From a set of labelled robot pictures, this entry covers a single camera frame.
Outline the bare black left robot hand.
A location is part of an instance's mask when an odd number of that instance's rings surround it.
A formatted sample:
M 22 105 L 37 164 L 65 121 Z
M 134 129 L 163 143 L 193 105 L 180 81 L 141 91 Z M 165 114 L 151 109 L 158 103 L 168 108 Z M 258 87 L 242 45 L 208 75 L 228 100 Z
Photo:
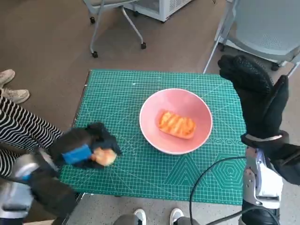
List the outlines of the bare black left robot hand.
M 58 166 L 102 169 L 122 154 L 117 139 L 101 122 L 76 127 L 64 133 L 48 148 Z

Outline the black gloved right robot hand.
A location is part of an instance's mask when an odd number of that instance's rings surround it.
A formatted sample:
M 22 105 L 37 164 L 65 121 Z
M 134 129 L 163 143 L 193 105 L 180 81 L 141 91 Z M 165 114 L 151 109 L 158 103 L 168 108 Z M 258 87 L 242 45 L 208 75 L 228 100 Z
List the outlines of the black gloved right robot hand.
M 268 73 L 244 55 L 223 55 L 217 62 L 222 78 L 232 82 L 242 107 L 246 133 L 267 139 L 282 134 L 282 114 L 289 98 L 288 76 L 275 84 Z

